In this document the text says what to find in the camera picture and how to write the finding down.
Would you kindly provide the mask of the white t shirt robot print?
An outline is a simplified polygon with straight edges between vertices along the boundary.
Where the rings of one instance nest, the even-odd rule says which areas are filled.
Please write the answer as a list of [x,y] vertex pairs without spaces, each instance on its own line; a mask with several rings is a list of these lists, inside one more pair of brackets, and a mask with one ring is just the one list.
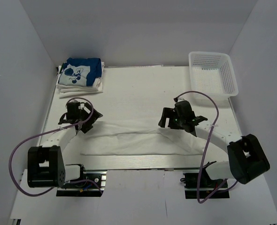
[[153,119],[97,121],[74,144],[82,155],[202,155],[205,140],[184,130],[160,128]]

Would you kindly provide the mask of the blue white t shirt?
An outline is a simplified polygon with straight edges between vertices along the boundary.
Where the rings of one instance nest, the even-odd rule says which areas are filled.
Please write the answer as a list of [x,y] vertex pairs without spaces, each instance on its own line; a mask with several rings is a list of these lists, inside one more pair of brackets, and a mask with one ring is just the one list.
[[64,86],[94,87],[102,78],[100,58],[68,58],[59,71],[58,84]]

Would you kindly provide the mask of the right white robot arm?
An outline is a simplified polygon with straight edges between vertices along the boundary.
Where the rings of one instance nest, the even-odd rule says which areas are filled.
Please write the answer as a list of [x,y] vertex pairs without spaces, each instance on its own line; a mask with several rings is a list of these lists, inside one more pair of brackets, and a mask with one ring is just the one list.
[[255,135],[240,136],[215,127],[203,116],[196,116],[188,101],[175,103],[174,108],[165,107],[159,126],[182,129],[195,137],[209,140],[228,155],[228,161],[206,166],[200,175],[201,183],[211,187],[217,179],[235,179],[247,184],[270,169],[268,159]]

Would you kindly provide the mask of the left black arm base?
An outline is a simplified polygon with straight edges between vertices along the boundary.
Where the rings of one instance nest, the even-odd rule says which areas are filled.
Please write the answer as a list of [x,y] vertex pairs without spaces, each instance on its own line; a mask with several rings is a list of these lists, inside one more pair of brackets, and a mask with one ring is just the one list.
[[57,197],[101,197],[105,189],[107,171],[84,171],[76,180],[57,188]]

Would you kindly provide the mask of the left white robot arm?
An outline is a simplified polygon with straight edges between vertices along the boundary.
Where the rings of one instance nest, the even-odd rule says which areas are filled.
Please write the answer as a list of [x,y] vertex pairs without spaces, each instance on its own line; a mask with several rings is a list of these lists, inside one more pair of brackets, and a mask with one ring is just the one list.
[[61,188],[68,182],[83,187],[87,183],[84,166],[65,164],[62,153],[78,133],[87,133],[103,115],[84,102],[70,102],[66,108],[58,124],[71,127],[54,131],[42,145],[28,150],[27,182],[31,188]]

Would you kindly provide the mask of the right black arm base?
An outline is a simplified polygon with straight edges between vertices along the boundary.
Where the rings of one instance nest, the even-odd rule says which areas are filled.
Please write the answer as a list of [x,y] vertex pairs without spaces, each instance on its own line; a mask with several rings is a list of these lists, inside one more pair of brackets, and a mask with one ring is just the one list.
[[[183,177],[180,179],[180,183],[184,185],[185,188],[185,198],[186,199],[197,199],[197,179],[198,173],[184,173]],[[217,187],[223,182],[223,179],[212,180],[203,172],[200,180],[200,199],[204,199],[212,191],[217,189]],[[228,199],[230,197],[229,191],[226,191],[228,184],[225,183],[210,199]]]

